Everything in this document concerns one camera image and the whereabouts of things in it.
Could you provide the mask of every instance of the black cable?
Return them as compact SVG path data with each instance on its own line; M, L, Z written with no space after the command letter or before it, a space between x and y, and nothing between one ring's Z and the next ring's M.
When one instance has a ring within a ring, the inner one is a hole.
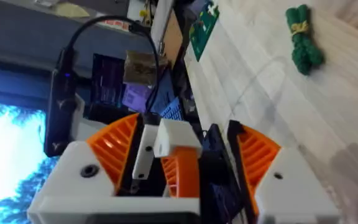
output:
M153 42L150 34L140 24L138 24L138 23L136 23L136 21L133 21L132 19L126 18L124 16L107 15L107 16L101 16L101 17L91 19L91 20L85 22L80 28L78 28L75 31L74 35L71 37L70 42L67 45L67 49L68 50L73 49L74 44L77 41L77 39L79 38L79 36L81 35L81 33L84 32L84 30L86 30L88 27L93 26L98 22L107 21L107 20L120 20L120 21L131 23L131 27L129 28L129 31L134 33L134 34L143 34L144 36L146 36L147 40L149 41L150 45L152 46L153 54L154 54L154 60L155 60L155 79L156 79L157 82L156 82L155 87L153 89L153 91L155 92L154 96L152 97L152 94L150 94L149 98L146 101L146 113L148 113L148 112L150 112L151 107L154 105L155 99L156 99L157 93L158 93L158 88L159 88L159 82L158 82L159 64L158 64L158 53L157 53L157 49L154 46L154 42Z

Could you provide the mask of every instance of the palm tree wallpaper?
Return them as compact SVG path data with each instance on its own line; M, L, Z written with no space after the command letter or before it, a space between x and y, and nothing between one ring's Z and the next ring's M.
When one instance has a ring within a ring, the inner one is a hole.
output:
M42 148L45 112L0 105L0 223L30 223L27 208L58 158Z

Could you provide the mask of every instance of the orange vent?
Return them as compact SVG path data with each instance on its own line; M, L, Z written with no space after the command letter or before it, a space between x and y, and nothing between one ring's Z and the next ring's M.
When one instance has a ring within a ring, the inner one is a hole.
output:
M110 176L116 190L121 186L138 115L133 114L121 118L86 140Z
M251 195L252 208L255 215L258 215L259 210L254 198L255 190L277 155L280 146L252 128L247 126L243 126L243 128L246 132L237 135L237 142L244 178Z
M200 197L200 173L197 152L176 147L172 157L161 159L171 197Z

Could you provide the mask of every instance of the white plastic part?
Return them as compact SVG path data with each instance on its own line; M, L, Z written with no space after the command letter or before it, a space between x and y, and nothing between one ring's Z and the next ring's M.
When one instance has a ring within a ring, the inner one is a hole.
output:
M84 178L84 166L99 166ZM27 211L34 224L86 224L95 214L181 213L200 215L198 198L113 197L114 184L86 142L72 142Z
M82 168L94 164L99 172L90 178L80 175ZM27 216L34 224L50 223L43 221L43 207L49 197L111 197L114 184L102 168L86 142L70 143L41 190L35 195Z
M90 121L83 117L85 101L77 93L75 94L75 102L77 103L77 107L73 113L70 134L76 141L85 141L100 129L106 127L106 125L97 121Z
M45 197L39 207L42 224L86 224L94 214L182 212L200 215L200 200L170 197Z
M188 122L161 119L154 144L154 156L158 158L170 156L177 146L194 148L198 158L203 152L201 144Z
M156 125L146 124L144 126L134 170L132 171L132 178L135 180L147 180L149 178L149 172L154 159L153 147L157 131L158 126Z
M281 149L255 192L262 223L337 223L339 211L296 148Z

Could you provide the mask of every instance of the white bracket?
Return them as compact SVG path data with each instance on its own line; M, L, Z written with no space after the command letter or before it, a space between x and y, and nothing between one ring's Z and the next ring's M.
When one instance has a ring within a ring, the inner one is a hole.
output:
M146 124L142 138L140 139L139 150L135 160L132 178L134 180L147 180L152 167L154 153L153 147L157 137L158 126Z

